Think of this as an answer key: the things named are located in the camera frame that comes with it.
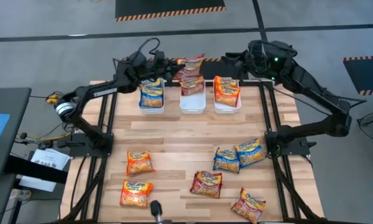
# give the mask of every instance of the concrete floor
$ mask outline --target concrete floor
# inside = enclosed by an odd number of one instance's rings
[[[257,28],[250,0],[225,0],[227,11],[199,15],[115,22],[113,0],[2,0],[0,37],[36,35],[102,34],[163,30]],[[373,0],[259,0],[265,27],[373,24]],[[343,57],[373,55],[373,29],[268,32],[269,40],[281,40],[298,50],[296,60],[330,91],[360,97],[342,64]],[[111,59],[126,57],[148,37],[112,39],[0,42],[0,87],[28,86],[32,94],[46,96],[87,85],[90,80],[110,79]],[[160,49],[168,57],[242,51],[258,32],[161,36]],[[356,119],[373,112],[373,96],[351,111]],[[297,102],[302,123],[323,115]],[[22,131],[40,135],[60,123],[51,106],[30,99]],[[373,125],[367,128],[373,135]],[[311,158],[325,216],[330,220],[373,223],[373,141],[352,122],[345,138],[316,136]],[[34,147],[14,146],[23,156]],[[34,192],[35,197],[61,198],[55,192]],[[50,222],[57,218],[58,202],[31,202],[21,208],[18,223]]]

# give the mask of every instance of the wooden table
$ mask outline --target wooden table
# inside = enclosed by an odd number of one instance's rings
[[[282,124],[300,124],[295,100],[277,92],[276,99]],[[213,104],[213,89],[206,89],[206,109],[203,114],[181,114],[179,87],[166,87],[165,113],[143,115],[137,107],[138,91],[117,98],[114,118],[114,147],[108,159],[104,178],[103,196],[99,222],[153,222],[149,208],[121,207],[119,205],[123,180],[151,182],[154,189],[149,200],[162,204],[163,218],[173,222],[246,222],[232,212],[231,206],[244,187],[253,197],[266,200],[260,221],[280,221],[278,191],[272,161],[266,159],[241,169],[239,174],[222,172],[221,198],[209,198],[191,194],[194,173],[198,170],[212,172],[214,152],[218,146],[231,147],[251,139],[264,141],[265,121],[258,87],[244,86],[241,91],[242,108],[236,114],[216,114]],[[269,93],[266,93],[269,111]],[[106,109],[108,120],[109,104]],[[98,121],[101,99],[91,100],[83,117],[91,124]],[[276,127],[270,114],[272,127]],[[126,152],[150,151],[155,172],[126,176]],[[301,156],[290,156],[295,188],[308,206],[323,216],[315,178],[311,165]],[[81,158],[71,161],[68,181],[63,194],[61,214],[70,211],[70,198]],[[76,187],[75,201],[85,190],[88,175],[87,158]],[[293,216],[290,196],[285,189],[289,216]],[[92,217],[95,193],[90,198],[87,217]]]

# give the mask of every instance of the white plastic bin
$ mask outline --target white plastic bin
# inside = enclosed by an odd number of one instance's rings
[[[163,106],[161,108],[152,108],[149,106],[139,106],[138,108],[141,110],[142,114],[150,115],[150,114],[162,114],[164,113],[164,99],[165,99],[165,87],[164,87],[164,79],[161,78],[160,82],[163,86]]]
[[[180,108],[184,114],[203,113],[206,108],[206,82],[204,82],[202,93],[181,96]]]
[[[213,91],[214,91],[214,95],[213,95],[214,110],[217,114],[234,114],[237,111],[239,111],[239,109],[242,107],[241,94],[239,94],[239,96],[237,98],[236,107],[233,107],[233,106],[228,106],[228,105],[216,102],[216,92],[214,90],[214,83],[213,83]]]

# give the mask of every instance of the white paper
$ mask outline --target white paper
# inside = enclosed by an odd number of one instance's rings
[[[45,151],[36,149],[31,162],[62,170],[65,167],[65,164],[68,162],[68,160],[68,155],[58,152],[54,149],[46,149]],[[21,181],[19,182],[19,185],[21,186],[44,190],[48,192],[54,191],[55,184],[55,182],[50,182],[27,176],[23,176],[21,178]]]

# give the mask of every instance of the white container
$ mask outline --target white container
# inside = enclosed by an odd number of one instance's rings
[[[162,114],[164,113],[164,99],[165,99],[165,88],[164,88],[164,79],[161,78],[160,79],[160,82],[163,86],[163,106],[161,108],[153,108],[153,107],[149,107],[149,106],[139,106],[138,104],[138,108],[141,110],[141,112],[145,115],[150,115],[150,114]]]
[[[30,196],[32,196],[32,192],[30,190],[12,189],[10,199],[27,200],[30,198]]]
[[[241,101],[241,94],[239,94],[237,98],[237,104],[236,107],[228,106],[222,103],[216,102],[216,92],[214,90],[214,82],[213,82],[213,91],[214,91],[214,110],[217,114],[234,114],[242,107],[242,101]]]
[[[201,114],[206,108],[206,82],[203,92],[190,96],[181,96],[180,108],[183,114]]]

